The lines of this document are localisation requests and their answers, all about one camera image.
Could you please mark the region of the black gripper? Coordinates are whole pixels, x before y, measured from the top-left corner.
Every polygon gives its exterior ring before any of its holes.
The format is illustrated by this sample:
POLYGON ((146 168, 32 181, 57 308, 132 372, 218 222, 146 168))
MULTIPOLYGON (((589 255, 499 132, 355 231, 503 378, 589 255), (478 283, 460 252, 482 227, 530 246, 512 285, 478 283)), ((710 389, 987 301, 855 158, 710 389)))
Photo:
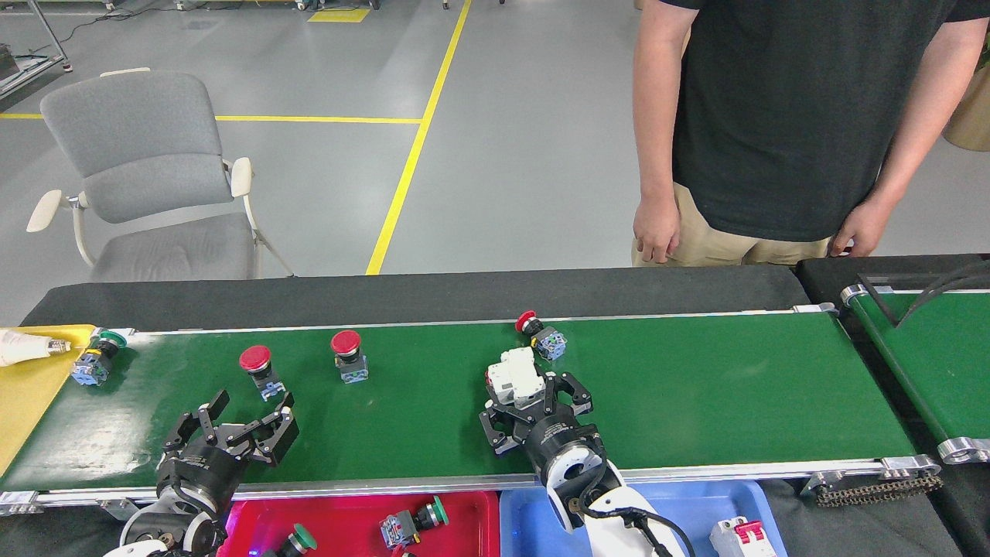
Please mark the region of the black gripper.
MULTIPOLYGON (((570 373, 548 373, 548 415, 584 415, 593 410, 592 396, 570 373), (559 409, 558 395, 570 398, 569 410, 559 409)), ((526 440, 526 455, 539 477, 548 475, 549 465, 570 446, 591 449, 591 467, 602 459, 592 448, 592 437, 599 433, 597 424, 580 425, 572 417, 534 417, 510 406, 486 406, 480 412, 480 423, 495 455, 502 456, 526 440)))
POLYGON ((235 425, 232 455, 216 447, 215 422, 229 401, 227 389, 220 389, 211 402, 201 405, 195 413, 185 412, 179 417, 164 440, 164 455, 158 466, 159 496, 174 480, 179 480, 184 490, 201 490, 215 507, 230 507, 248 468, 247 460, 268 466, 282 462, 299 435, 292 411, 293 394, 285 394, 276 410, 262 419, 235 425), (197 431, 208 445, 196 440, 188 446, 197 431))

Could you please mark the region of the person's right hand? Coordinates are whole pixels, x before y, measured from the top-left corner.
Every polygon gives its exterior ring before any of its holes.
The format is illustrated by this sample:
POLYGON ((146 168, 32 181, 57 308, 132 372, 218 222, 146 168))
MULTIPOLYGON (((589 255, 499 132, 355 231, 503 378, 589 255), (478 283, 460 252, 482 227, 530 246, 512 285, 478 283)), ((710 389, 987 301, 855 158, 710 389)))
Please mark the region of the person's right hand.
POLYGON ((665 264, 678 249, 681 215, 673 190, 648 193, 634 212, 634 261, 665 264))

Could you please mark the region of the person's left hand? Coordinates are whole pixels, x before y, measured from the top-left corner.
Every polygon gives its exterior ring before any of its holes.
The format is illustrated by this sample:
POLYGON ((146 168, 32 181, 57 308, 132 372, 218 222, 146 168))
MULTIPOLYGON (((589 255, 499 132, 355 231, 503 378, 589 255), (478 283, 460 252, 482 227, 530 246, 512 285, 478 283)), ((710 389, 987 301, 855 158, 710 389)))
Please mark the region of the person's left hand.
POLYGON ((828 244, 828 257, 862 258, 870 256, 896 207, 888 200, 866 200, 856 206, 845 218, 838 233, 828 244))

